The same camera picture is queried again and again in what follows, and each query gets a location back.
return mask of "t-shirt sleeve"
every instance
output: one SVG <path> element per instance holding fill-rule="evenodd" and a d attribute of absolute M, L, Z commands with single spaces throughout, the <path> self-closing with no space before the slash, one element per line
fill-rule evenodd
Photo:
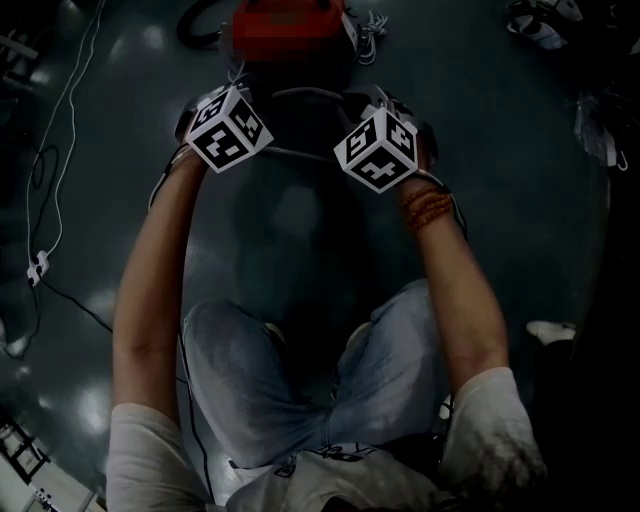
<path fill-rule="evenodd" d="M 200 487 L 173 421 L 142 405 L 120 404 L 113 409 L 107 462 L 109 512 L 202 511 L 208 507 Z"/>
<path fill-rule="evenodd" d="M 500 367 L 471 378 L 458 392 L 440 473 L 449 485 L 481 477 L 486 490 L 507 473 L 516 479 L 544 473 L 529 416 L 513 373 Z"/>

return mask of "light blue jeans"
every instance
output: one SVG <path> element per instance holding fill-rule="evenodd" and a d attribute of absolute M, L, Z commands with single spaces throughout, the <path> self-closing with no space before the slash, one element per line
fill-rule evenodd
<path fill-rule="evenodd" d="M 341 356 L 335 403 L 309 404 L 291 385 L 264 323 L 231 303 L 202 302 L 185 321 L 193 393 L 238 467 L 301 449 L 380 446 L 430 432 L 448 394 L 426 281 L 405 286 L 371 315 Z"/>

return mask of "concrete floor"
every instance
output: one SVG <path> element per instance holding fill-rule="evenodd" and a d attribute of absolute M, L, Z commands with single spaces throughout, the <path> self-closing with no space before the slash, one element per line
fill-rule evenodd
<path fill-rule="evenodd" d="M 191 3 L 107 0 L 95 58 L 77 91 L 78 142 L 62 194 L 64 238 L 47 277 L 109 323 L 149 193 L 176 147 L 177 117 L 193 96 L 225 80 L 215 52 L 189 50 L 175 37 Z M 435 172 L 464 209 L 471 246 L 507 319 L 512 366 L 528 401 L 536 344 L 523 324 L 582 321 L 604 237 L 606 173 L 573 139 L 571 94 L 543 55 L 506 33 L 503 0 L 349 3 L 390 18 L 375 65 L 357 67 L 352 83 L 381 85 L 433 126 L 441 153 Z M 235 4 L 212 8 L 211 24 Z M 16 129 L 43 133 L 95 4 L 78 5 L 61 5 L 58 37 Z M 48 143 L 65 154 L 70 137 L 65 102 Z M 9 340 L 33 322 L 24 280 L 27 162 L 5 176 L 10 192 L 3 193 L 0 315 Z M 282 326 L 299 368 L 312 374 L 329 368 L 367 312 L 420 276 L 393 194 L 337 181 L 336 172 L 259 156 L 208 176 L 189 241 L 183 312 L 204 298 L 233 300 Z M 36 250 L 57 236 L 50 206 Z M 24 362 L 0 357 L 0 399 L 62 468 L 85 485 L 99 485 L 108 445 L 110 335 L 50 291 L 38 293 L 40 333 Z M 187 432 L 181 384 L 178 393 Z M 224 502 L 233 488 L 229 467 L 201 416 L 197 428 Z M 190 436 L 186 445 L 202 474 Z"/>

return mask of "white cube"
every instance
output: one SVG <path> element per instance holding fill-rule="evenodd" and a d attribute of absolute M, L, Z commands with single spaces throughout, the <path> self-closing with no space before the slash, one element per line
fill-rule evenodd
<path fill-rule="evenodd" d="M 217 173 L 255 155 L 272 140 L 235 87 L 199 105 L 186 136 L 189 145 Z"/>
<path fill-rule="evenodd" d="M 381 194 L 418 168 L 417 133 L 382 107 L 334 151 L 343 171 Z"/>

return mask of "white t-shirt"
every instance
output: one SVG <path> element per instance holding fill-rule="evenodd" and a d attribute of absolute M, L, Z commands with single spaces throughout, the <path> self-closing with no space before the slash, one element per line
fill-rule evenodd
<path fill-rule="evenodd" d="M 522 453 L 542 464 L 511 370 L 494 368 L 476 375 L 456 398 L 440 464 L 442 477 L 448 485 L 455 485 L 484 466 L 497 486 L 501 468 L 523 464 Z M 491 467 L 496 460 L 500 464 Z M 136 404 L 121 404 L 113 410 L 107 465 L 109 512 L 320 512 L 331 498 L 357 509 L 423 511 L 439 495 L 426 476 L 391 454 L 355 443 L 302 450 L 287 464 L 263 468 L 261 473 L 224 507 L 210 504 L 199 494 L 197 476 L 173 421 Z"/>

